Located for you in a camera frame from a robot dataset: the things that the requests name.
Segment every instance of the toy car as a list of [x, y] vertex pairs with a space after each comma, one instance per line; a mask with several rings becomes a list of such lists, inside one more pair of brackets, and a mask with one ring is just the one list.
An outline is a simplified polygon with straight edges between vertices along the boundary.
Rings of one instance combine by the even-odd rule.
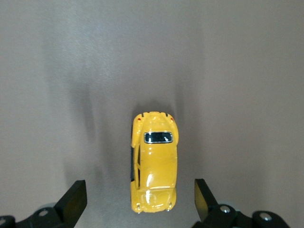
[[133, 211], [169, 211], [174, 207], [178, 141], [178, 128], [171, 115], [149, 112], [134, 118], [131, 143]]

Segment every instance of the car fender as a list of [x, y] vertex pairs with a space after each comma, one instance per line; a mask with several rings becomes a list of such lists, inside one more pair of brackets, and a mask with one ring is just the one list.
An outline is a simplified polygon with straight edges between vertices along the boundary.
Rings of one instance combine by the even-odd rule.
[[138, 197], [138, 191], [137, 191], [137, 188], [136, 188], [135, 181], [132, 181], [130, 183], [130, 187], [131, 187], [131, 207], [132, 207], [132, 210], [136, 213], [140, 213], [140, 212], [143, 211], [143, 209], [140, 206], [140, 199]]
[[131, 142], [131, 146], [133, 148], [135, 148], [136, 144], [139, 142], [143, 122], [144, 122], [144, 116], [142, 114], [138, 114], [133, 120], [132, 142]]
[[175, 203], [176, 203], [176, 188], [174, 188], [173, 190], [173, 194], [172, 194], [172, 197], [171, 197], [171, 200], [170, 200], [172, 206], [168, 207], [168, 210], [171, 210], [174, 206], [175, 206]]

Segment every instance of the gray surface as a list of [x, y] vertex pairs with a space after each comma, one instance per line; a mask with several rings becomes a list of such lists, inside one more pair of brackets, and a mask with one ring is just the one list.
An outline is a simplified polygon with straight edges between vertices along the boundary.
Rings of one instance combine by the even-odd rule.
[[[303, 1], [1, 1], [0, 214], [24, 219], [85, 179], [76, 227], [180, 227], [194, 178], [247, 215], [304, 224]], [[130, 207], [143, 111], [180, 131], [177, 204]]]

